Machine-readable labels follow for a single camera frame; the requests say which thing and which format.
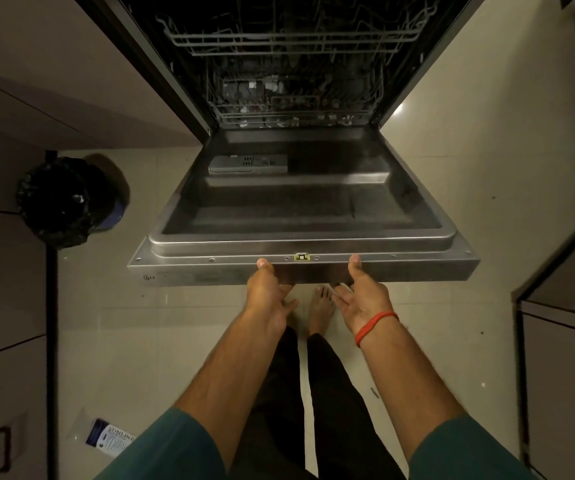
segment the black pants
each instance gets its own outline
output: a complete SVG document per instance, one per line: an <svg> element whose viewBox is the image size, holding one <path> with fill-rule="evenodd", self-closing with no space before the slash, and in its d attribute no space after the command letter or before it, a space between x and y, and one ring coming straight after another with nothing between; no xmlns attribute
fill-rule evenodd
<svg viewBox="0 0 575 480"><path fill-rule="evenodd" d="M319 478L403 480L363 397L327 341L307 340ZM296 332L287 328L243 431L230 478L313 479L305 469L305 411Z"/></svg>

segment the tile floor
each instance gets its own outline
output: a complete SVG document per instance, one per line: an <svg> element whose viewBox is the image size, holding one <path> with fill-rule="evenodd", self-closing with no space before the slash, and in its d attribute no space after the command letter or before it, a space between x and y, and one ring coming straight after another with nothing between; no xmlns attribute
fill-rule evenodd
<svg viewBox="0 0 575 480"><path fill-rule="evenodd" d="M573 11L558 0L485 1L383 133L482 258L464 283L389 283L392 300L466 409L517 454L512 293L575 231ZM67 439L82 408L139 434L243 304L243 287L144 288L125 268L198 151L104 152L123 170L132 203L112 232L59 254L62 480L90 479L109 461ZM340 320L328 338L406 470ZM311 409L306 416L316 472Z"/></svg>

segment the red bracelet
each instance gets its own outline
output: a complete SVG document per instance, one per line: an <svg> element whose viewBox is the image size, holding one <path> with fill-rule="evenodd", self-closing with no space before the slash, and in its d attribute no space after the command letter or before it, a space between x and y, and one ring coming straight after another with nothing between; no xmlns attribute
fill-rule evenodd
<svg viewBox="0 0 575 480"><path fill-rule="evenodd" d="M374 315L356 334L355 342L358 348L361 348L361 340L372 331L381 318L385 317L396 317L396 320L399 319L399 316L395 312L381 312Z"/></svg>

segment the teal shirt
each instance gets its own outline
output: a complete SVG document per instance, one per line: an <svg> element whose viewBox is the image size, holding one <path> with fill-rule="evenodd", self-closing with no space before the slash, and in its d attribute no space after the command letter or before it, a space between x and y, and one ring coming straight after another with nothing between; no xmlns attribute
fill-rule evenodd
<svg viewBox="0 0 575 480"><path fill-rule="evenodd" d="M172 408L103 470L96 480L220 480L227 477L211 436ZM444 422L410 460L410 480L534 480L519 460L469 416Z"/></svg>

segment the black garbage bag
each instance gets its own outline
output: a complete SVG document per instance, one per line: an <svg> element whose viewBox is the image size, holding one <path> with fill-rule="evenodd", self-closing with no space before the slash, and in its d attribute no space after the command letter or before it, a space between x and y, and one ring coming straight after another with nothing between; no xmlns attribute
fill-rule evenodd
<svg viewBox="0 0 575 480"><path fill-rule="evenodd" d="M116 225L124 210L116 187L98 167L67 157L28 172L19 181L16 202L32 232L59 250Z"/></svg>

